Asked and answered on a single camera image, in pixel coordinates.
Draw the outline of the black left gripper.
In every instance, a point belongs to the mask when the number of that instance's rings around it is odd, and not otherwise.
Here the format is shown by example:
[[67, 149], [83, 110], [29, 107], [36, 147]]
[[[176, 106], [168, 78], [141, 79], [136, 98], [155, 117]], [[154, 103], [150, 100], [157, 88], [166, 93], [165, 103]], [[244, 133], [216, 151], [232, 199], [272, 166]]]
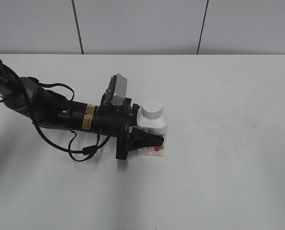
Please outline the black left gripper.
[[128, 151], [127, 137], [131, 116], [132, 113], [137, 113], [139, 109], [140, 106], [135, 103], [131, 107], [130, 98], [125, 98], [121, 106], [115, 106], [111, 103], [105, 104], [103, 97], [95, 115], [93, 132], [98, 136], [106, 136], [106, 139], [97, 145], [97, 149], [102, 148], [111, 137], [115, 137], [117, 139], [116, 159], [126, 160], [129, 151], [161, 146], [164, 143], [163, 137], [146, 133], [133, 127], [130, 133]]

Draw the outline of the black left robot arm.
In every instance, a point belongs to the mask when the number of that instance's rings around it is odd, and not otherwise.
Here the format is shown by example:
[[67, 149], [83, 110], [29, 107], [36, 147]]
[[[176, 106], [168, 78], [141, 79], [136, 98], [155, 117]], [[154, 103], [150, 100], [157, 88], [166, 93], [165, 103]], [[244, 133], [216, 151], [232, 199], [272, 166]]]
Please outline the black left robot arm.
[[116, 158], [125, 160], [130, 151], [161, 146], [164, 138], [137, 128], [139, 105], [126, 97], [127, 79], [111, 77], [100, 105], [67, 99], [52, 84], [33, 77], [20, 77], [0, 60], [0, 102], [32, 120], [42, 139], [43, 129], [88, 132], [106, 140], [116, 138]]

